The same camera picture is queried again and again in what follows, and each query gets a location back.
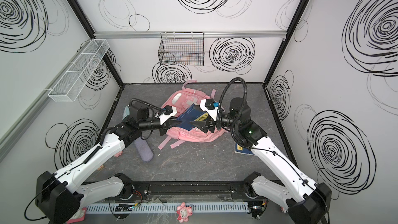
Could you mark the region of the blue book yellow label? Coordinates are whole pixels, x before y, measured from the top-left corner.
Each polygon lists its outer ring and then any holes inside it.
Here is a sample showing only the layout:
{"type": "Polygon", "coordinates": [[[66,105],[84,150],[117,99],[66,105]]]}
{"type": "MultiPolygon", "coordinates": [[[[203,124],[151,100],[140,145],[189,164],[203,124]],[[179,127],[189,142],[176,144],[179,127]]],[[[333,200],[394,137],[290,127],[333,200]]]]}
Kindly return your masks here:
{"type": "Polygon", "coordinates": [[[180,121],[180,124],[178,124],[177,127],[190,131],[195,128],[190,123],[191,121],[204,121],[207,117],[208,113],[206,111],[201,110],[199,105],[192,104],[177,117],[177,120],[180,121]]]}
{"type": "Polygon", "coordinates": [[[253,152],[247,148],[244,148],[237,143],[234,144],[234,152],[242,155],[251,155],[254,156],[253,152]]]}

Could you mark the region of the pink student backpack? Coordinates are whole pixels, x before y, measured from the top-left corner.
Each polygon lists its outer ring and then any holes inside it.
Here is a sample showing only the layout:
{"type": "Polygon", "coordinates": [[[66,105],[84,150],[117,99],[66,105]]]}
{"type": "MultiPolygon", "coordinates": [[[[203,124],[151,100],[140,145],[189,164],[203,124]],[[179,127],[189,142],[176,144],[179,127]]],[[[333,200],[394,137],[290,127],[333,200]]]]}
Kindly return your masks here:
{"type": "Polygon", "coordinates": [[[176,118],[181,121],[175,127],[171,127],[166,132],[166,139],[158,146],[162,149],[167,143],[174,139],[176,142],[171,144],[171,148],[175,148],[185,142],[192,143],[209,143],[215,141],[217,138],[223,136],[226,132],[224,129],[215,130],[214,132],[207,131],[204,133],[198,129],[191,122],[205,121],[208,117],[208,112],[201,109],[200,103],[202,100],[214,98],[216,90],[212,90],[210,95],[197,89],[187,88],[186,85],[195,83],[196,80],[189,80],[185,82],[182,89],[173,93],[163,106],[172,106],[176,108],[176,118]]]}

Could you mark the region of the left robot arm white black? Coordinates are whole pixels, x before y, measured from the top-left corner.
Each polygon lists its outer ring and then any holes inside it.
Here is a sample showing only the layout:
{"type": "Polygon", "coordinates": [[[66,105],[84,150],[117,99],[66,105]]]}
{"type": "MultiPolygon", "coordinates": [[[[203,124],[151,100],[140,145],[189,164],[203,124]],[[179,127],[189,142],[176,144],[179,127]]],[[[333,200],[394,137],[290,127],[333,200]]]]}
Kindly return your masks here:
{"type": "Polygon", "coordinates": [[[99,200],[119,197],[129,200],[137,192],[133,181],[123,173],[96,183],[85,180],[107,160],[123,151],[144,130],[159,130],[164,135],[178,125],[177,108],[159,108],[153,120],[126,117],[118,125],[108,128],[101,141],[81,157],[54,173],[45,171],[36,181],[36,196],[32,202],[51,224],[67,223],[79,210],[99,200]]]}

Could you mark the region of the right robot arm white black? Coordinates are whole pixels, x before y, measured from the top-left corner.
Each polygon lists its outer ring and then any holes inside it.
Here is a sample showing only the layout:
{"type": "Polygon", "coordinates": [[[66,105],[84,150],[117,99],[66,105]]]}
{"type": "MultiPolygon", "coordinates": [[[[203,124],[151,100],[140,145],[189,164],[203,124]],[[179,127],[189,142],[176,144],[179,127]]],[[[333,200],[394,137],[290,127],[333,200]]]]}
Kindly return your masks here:
{"type": "Polygon", "coordinates": [[[193,121],[193,126],[202,132],[229,128],[235,142],[256,155],[281,181],[278,184],[252,173],[248,177],[250,193],[278,204],[296,224],[317,224],[328,214],[332,194],[329,186],[305,175],[276,147],[252,120],[245,99],[234,98],[228,113],[223,112],[221,104],[214,99],[201,100],[199,108],[208,116],[203,121],[193,121]]]}

